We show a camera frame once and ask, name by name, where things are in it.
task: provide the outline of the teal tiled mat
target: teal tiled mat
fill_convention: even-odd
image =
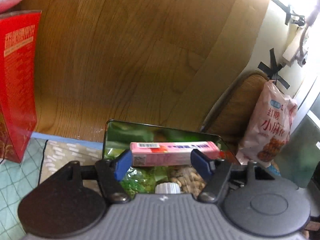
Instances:
[[[38,184],[45,141],[31,138],[20,164],[0,164],[0,240],[19,240],[25,234],[17,209],[20,200]]]

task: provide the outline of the pink snack bag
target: pink snack bag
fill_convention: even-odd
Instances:
[[[246,165],[249,158],[268,167],[288,142],[296,113],[296,101],[283,95],[272,81],[266,82],[239,144],[239,162]]]
[[[190,154],[198,149],[211,159],[220,157],[213,142],[130,143],[132,166],[190,165]]]

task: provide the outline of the white bottle cap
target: white bottle cap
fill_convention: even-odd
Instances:
[[[156,194],[180,194],[180,187],[177,183],[165,182],[158,184],[155,190]]]

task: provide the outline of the round black disc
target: round black disc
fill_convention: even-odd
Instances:
[[[70,181],[43,183],[19,204],[18,216],[26,232],[47,238],[77,235],[103,216],[103,198]]]
[[[265,237],[280,237],[300,230],[310,216],[308,200],[291,181],[256,180],[231,192],[225,215],[242,230]]]

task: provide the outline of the screw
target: screw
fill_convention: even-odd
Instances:
[[[206,202],[206,203],[213,203],[216,200],[216,196],[211,193],[211,192],[202,192],[199,196],[198,199],[201,202]]]
[[[125,193],[113,193],[111,195],[111,199],[115,202],[123,202],[123,201],[126,201],[128,199],[128,196],[127,194]]]

